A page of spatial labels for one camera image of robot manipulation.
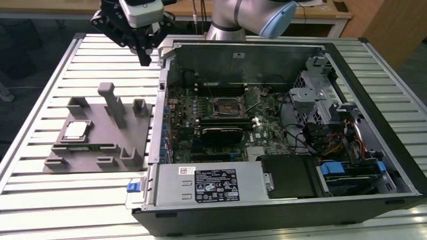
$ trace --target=blue latch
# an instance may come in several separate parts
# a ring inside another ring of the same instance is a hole
[[[376,165],[378,165],[379,171],[380,171],[382,173],[387,171],[386,165],[384,165],[384,163],[383,163],[382,161],[378,161],[378,162],[376,162]]]
[[[142,192],[142,183],[140,182],[131,182],[127,185],[127,192],[128,193],[140,193]]]
[[[326,162],[320,165],[322,174],[343,174],[346,173],[340,162]]]

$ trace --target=warning label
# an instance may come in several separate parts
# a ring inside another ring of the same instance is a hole
[[[239,201],[236,169],[195,171],[198,203]]]

